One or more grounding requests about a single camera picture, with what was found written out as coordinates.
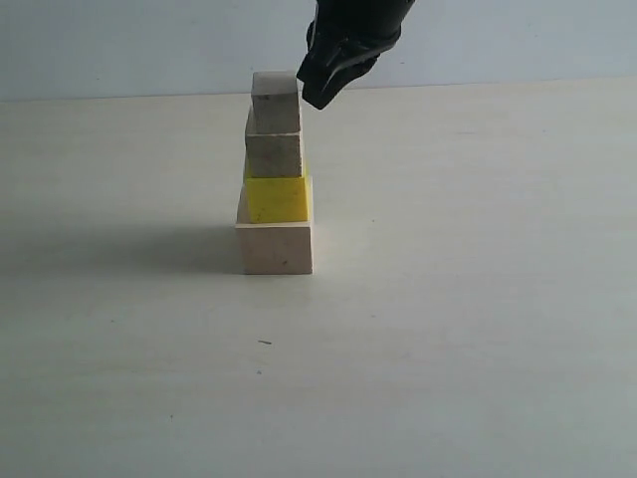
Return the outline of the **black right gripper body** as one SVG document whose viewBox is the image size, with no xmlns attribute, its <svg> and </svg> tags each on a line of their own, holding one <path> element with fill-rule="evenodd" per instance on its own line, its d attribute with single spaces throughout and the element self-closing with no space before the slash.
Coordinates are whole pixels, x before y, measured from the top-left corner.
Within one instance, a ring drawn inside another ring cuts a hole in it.
<svg viewBox="0 0 637 478">
<path fill-rule="evenodd" d="M 328 30 L 392 49 L 414 4 L 411 0 L 318 0 L 314 19 L 308 26 L 308 50 L 319 34 Z"/>
</svg>

